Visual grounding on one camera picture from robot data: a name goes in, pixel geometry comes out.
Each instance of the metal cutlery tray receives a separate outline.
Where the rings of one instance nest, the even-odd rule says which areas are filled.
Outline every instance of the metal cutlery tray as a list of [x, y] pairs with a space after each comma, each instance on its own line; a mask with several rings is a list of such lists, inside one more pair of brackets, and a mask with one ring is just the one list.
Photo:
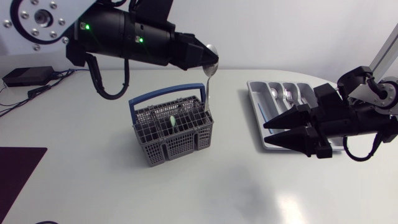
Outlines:
[[[292, 104], [301, 105], [306, 103], [311, 108], [317, 107], [317, 98], [315, 97], [313, 88], [304, 82], [248, 81], [247, 84], [263, 147], [270, 150], [288, 150], [264, 142], [265, 137], [286, 130], [265, 129], [263, 124], [289, 110]], [[272, 94], [271, 89], [276, 90], [276, 96]], [[286, 92], [290, 92], [292, 95], [289, 101], [287, 100]], [[344, 150], [343, 138], [331, 138], [329, 142], [334, 151]]]

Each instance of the blue basket handle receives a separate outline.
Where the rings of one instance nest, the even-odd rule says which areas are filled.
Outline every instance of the blue basket handle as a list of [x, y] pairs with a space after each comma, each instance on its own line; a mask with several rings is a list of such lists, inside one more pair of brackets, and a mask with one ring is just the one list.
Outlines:
[[149, 99], [152, 99], [157, 96], [164, 95], [164, 94], [173, 93], [176, 91], [194, 90], [194, 89], [200, 90], [200, 98], [201, 98], [202, 103], [204, 103], [206, 101], [206, 91], [205, 91], [205, 86], [202, 83], [192, 83], [192, 84], [171, 86], [171, 87], [163, 88], [160, 90], [152, 91], [150, 93], [146, 93], [144, 95], [137, 96], [137, 97], [129, 100], [132, 123], [136, 124], [136, 111], [134, 109], [134, 106], [136, 104], [142, 103], [144, 101], [147, 101]]

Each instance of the white table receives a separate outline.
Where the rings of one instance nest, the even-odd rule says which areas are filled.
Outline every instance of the white table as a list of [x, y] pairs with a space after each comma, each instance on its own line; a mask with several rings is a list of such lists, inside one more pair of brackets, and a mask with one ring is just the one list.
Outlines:
[[[122, 71], [103, 76], [108, 91], [119, 91]], [[322, 160], [265, 152], [247, 80], [325, 83], [292, 72], [219, 70], [210, 83], [211, 147], [149, 168], [127, 101], [205, 83], [203, 71], [132, 71], [129, 90], [116, 101], [95, 92], [88, 72], [67, 78], [0, 119], [1, 146], [48, 148], [4, 223], [396, 223], [398, 140], [364, 163], [344, 152]], [[28, 89], [10, 88], [0, 102], [23, 100]], [[194, 94], [172, 93], [138, 108]], [[365, 156], [372, 141], [361, 136], [349, 144]]]

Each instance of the screw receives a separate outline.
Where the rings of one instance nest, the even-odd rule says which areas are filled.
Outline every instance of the screw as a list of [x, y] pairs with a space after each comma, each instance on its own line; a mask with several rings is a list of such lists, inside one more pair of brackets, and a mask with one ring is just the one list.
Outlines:
[[60, 24], [61, 26], [65, 25], [65, 20], [63, 19], [58, 20], [58, 24]]
[[62, 43], [64, 43], [64, 44], [68, 44], [68, 43], [69, 43], [69, 39], [68, 39], [68, 37], [64, 37], [64, 38], [62, 38]]
[[34, 35], [34, 36], [37, 36], [37, 35], [39, 35], [40, 33], [39, 33], [39, 31], [38, 31], [37, 29], [32, 29], [31, 34]]
[[50, 7], [51, 7], [52, 9], [56, 9], [56, 8], [57, 8], [57, 3], [55, 3], [55, 2], [50, 2]]
[[29, 14], [28, 14], [27, 12], [25, 12], [25, 11], [22, 11], [22, 12], [21, 12], [21, 17], [22, 17], [23, 19], [27, 19], [27, 18], [29, 18]]
[[9, 20], [5, 20], [3, 23], [3, 26], [5, 27], [5, 28], [10, 28], [10, 27], [12, 27], [12, 23], [11, 23], [11, 21], [9, 21]]
[[50, 32], [50, 37], [51, 37], [51, 38], [57, 38], [57, 33], [54, 32], [54, 31], [51, 31], [51, 32]]
[[40, 45], [39, 44], [33, 45], [33, 50], [39, 51], [40, 50]]

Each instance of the fork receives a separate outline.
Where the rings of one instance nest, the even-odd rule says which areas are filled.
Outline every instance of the fork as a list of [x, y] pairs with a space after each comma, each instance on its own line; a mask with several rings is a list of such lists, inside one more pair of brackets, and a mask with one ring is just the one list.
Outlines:
[[286, 101], [289, 103], [290, 107], [292, 107], [294, 105], [292, 92], [287, 91], [287, 89], [285, 89], [285, 95], [286, 95]]

